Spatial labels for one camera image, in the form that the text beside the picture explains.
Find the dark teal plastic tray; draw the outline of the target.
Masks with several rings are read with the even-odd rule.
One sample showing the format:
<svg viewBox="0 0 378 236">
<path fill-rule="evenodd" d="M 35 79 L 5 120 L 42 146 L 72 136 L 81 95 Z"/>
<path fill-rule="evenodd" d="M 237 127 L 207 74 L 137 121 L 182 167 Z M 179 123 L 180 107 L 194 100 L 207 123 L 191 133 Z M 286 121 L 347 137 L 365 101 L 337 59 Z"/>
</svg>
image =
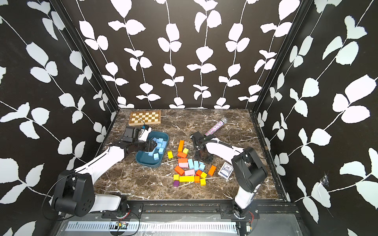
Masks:
<svg viewBox="0 0 378 236">
<path fill-rule="evenodd" d="M 164 132 L 152 131 L 148 135 L 147 141 L 154 141 L 157 146 L 150 152 L 138 151 L 135 160 L 140 165 L 157 168 L 161 165 L 163 156 L 166 154 L 169 136 Z"/>
</svg>

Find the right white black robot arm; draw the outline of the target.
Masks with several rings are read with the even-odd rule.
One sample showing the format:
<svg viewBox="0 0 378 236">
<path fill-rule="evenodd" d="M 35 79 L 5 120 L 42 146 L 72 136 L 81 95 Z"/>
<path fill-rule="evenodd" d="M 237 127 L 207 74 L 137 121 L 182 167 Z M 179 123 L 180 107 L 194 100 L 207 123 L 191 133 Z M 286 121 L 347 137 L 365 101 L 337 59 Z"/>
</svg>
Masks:
<svg viewBox="0 0 378 236">
<path fill-rule="evenodd" d="M 213 134 L 204 136 L 200 132 L 191 135 L 195 159 L 211 164 L 213 156 L 225 160 L 227 168 L 222 174 L 235 174 L 239 184 L 233 200 L 233 210 L 240 216 L 250 207 L 259 187 L 268 176 L 265 165 L 252 147 L 240 148 L 220 141 Z"/>
</svg>

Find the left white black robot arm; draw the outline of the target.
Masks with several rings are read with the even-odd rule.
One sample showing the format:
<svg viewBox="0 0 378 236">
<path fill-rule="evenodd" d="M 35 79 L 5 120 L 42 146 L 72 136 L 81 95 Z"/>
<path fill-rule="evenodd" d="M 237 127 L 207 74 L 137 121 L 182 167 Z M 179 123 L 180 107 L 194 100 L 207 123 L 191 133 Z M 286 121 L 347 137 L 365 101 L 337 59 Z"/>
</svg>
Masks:
<svg viewBox="0 0 378 236">
<path fill-rule="evenodd" d="M 109 146 L 92 161 L 71 171 L 59 174 L 54 186 L 52 209 L 75 216 L 85 216 L 91 212 L 115 211 L 126 217 L 130 209 L 125 199 L 116 195 L 95 194 L 94 184 L 111 167 L 129 154 L 151 152 L 157 143 L 148 139 L 152 128 L 128 126 L 118 142 Z"/>
</svg>

